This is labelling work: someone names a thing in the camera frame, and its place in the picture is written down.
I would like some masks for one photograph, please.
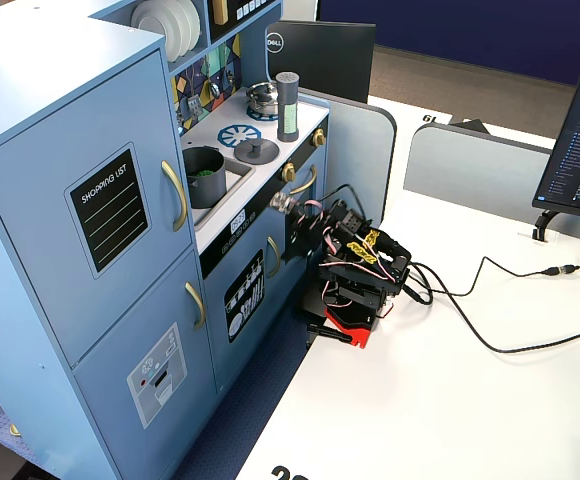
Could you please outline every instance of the cabinet door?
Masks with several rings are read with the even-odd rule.
[[[71,365],[191,243],[167,85],[154,53],[0,147],[0,215]]]
[[[194,254],[172,267],[74,370],[124,480],[160,478],[214,407]]]
[[[283,215],[264,210],[205,279],[217,391],[241,371],[281,308],[268,295],[277,266],[268,237],[280,245],[284,222]]]

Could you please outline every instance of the colorful tile backsplash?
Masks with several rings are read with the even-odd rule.
[[[241,44],[239,35],[228,39],[205,57],[197,60],[172,78],[175,108],[184,133],[207,117],[241,88]],[[210,83],[219,86],[221,94],[212,96]],[[193,117],[187,99],[199,95],[203,110]]]

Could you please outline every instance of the white desk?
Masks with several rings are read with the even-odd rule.
[[[519,235],[528,225],[392,196],[382,228],[454,291],[483,255],[520,273],[579,262],[578,239],[539,245]],[[460,304],[497,347],[560,339],[580,332],[580,271],[513,279],[486,267]],[[431,308],[397,297],[365,350],[315,341],[238,479],[271,479],[277,465],[309,480],[580,479],[580,341],[496,355],[443,296]]]

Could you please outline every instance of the dell logo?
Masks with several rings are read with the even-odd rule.
[[[270,53],[279,53],[283,50],[283,37],[276,32],[268,34],[268,51]]]

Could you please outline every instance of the shopping list sign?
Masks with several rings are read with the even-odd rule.
[[[230,343],[237,338],[263,301],[265,295],[263,272],[263,250],[259,250],[224,296]]]
[[[70,197],[97,272],[148,228],[130,149],[92,174]]]

